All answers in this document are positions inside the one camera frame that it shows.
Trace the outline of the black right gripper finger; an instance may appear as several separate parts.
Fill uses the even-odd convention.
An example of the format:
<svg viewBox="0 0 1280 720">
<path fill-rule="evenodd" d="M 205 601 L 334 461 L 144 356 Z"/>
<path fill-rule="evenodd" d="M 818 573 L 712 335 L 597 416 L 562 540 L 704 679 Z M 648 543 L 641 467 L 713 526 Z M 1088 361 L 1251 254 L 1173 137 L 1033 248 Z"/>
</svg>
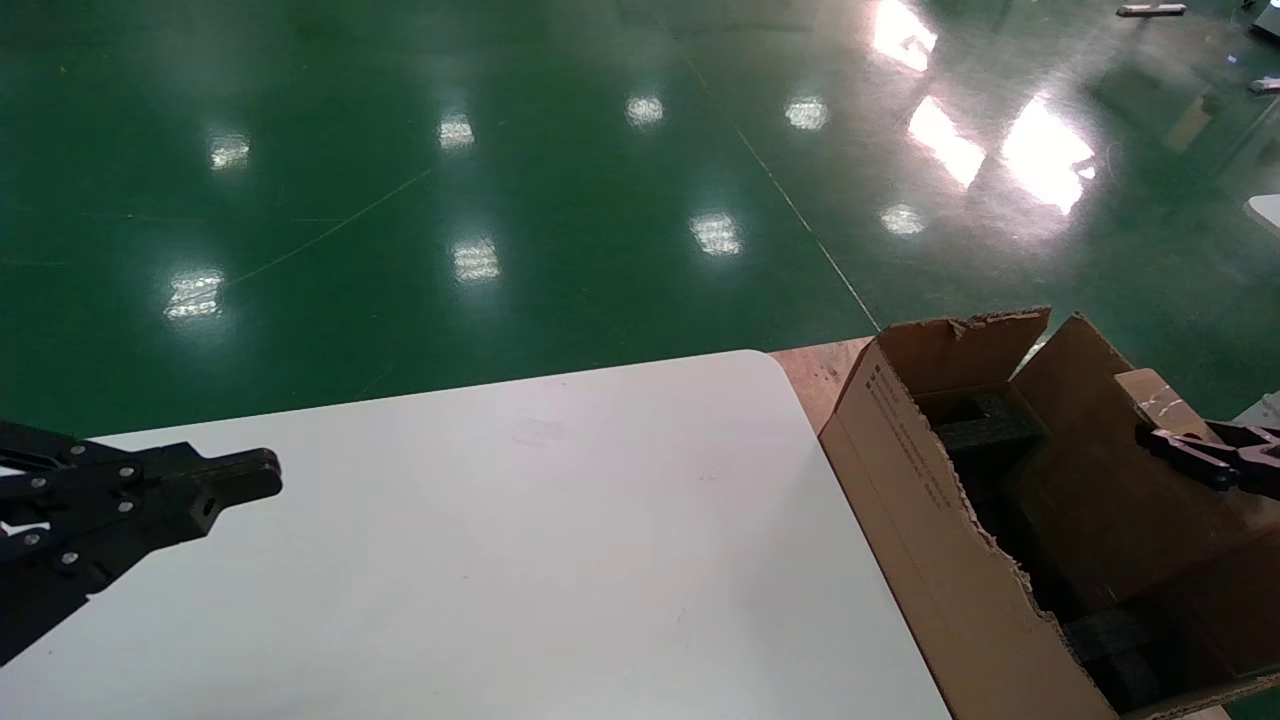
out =
<svg viewBox="0 0 1280 720">
<path fill-rule="evenodd" d="M 1279 497 L 1279 445 L 1234 448 L 1194 433 L 1138 428 L 1137 443 L 1184 477 L 1217 492 Z"/>
<path fill-rule="evenodd" d="M 1279 445 L 1279 429 L 1240 424 L 1235 421 L 1206 421 L 1208 429 L 1222 445 L 1234 448 Z"/>
</svg>

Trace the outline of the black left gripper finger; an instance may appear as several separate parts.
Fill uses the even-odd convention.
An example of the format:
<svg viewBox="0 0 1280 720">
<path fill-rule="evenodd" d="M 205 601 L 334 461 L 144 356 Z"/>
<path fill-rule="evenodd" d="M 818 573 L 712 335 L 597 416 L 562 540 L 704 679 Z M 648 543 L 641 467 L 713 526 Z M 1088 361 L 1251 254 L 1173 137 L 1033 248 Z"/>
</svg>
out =
<svg viewBox="0 0 1280 720">
<path fill-rule="evenodd" d="M 282 492 L 268 448 L 205 457 L 192 445 L 123 450 L 13 421 L 1 424 L 3 520 L 60 521 L 198 498 L 230 507 Z"/>
<path fill-rule="evenodd" d="M 9 664 L 148 555 L 202 539 L 223 500 L 110 498 L 101 524 L 59 534 L 52 527 L 3 539 L 1 661 Z"/>
</svg>

